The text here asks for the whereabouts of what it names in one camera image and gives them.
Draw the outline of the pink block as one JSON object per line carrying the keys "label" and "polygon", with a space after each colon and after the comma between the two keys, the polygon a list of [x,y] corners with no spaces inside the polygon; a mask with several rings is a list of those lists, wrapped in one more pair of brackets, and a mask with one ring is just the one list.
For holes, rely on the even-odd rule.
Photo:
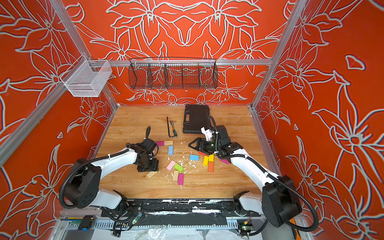
{"label": "pink block", "polygon": [[176,164],[175,161],[171,161],[171,162],[167,165],[166,169],[167,169],[168,171],[171,171],[171,170],[174,168],[175,164]]}

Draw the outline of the black plastic tool case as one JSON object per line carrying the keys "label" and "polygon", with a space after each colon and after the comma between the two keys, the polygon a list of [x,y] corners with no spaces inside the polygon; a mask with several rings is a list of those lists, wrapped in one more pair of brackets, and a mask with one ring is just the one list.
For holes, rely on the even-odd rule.
{"label": "black plastic tool case", "polygon": [[186,105],[183,133],[202,134],[201,128],[210,128],[210,108],[207,105]]}

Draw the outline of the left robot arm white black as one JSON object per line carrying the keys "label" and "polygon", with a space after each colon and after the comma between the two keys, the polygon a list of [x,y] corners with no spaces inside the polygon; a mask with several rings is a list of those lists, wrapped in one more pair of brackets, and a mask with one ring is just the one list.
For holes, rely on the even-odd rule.
{"label": "left robot arm white black", "polygon": [[59,202],[64,209],[83,209],[88,206],[115,210],[122,207],[126,197],[116,191],[100,188],[107,175],[129,165],[135,165],[139,173],[157,172],[156,159],[159,146],[149,138],[151,127],[140,143],[129,144],[119,152],[104,157],[77,160],[71,167],[59,190]]}

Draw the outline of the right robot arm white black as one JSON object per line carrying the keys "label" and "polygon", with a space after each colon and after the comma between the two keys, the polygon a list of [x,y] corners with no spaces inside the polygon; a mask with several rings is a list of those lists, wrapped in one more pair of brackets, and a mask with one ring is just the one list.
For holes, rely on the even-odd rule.
{"label": "right robot arm white black", "polygon": [[[288,176],[279,176],[253,159],[237,142],[232,142],[225,126],[218,126],[212,116],[209,117],[210,127],[202,128],[204,138],[197,138],[196,151],[205,155],[214,155],[226,160],[245,173],[261,190],[258,197],[251,192],[241,192],[234,197],[238,210],[255,212],[265,216],[266,222],[279,228],[288,225],[301,232],[313,232],[319,226],[319,216],[313,205],[296,189]],[[298,226],[291,222],[301,214],[302,205],[306,205],[313,216],[308,227]]]}

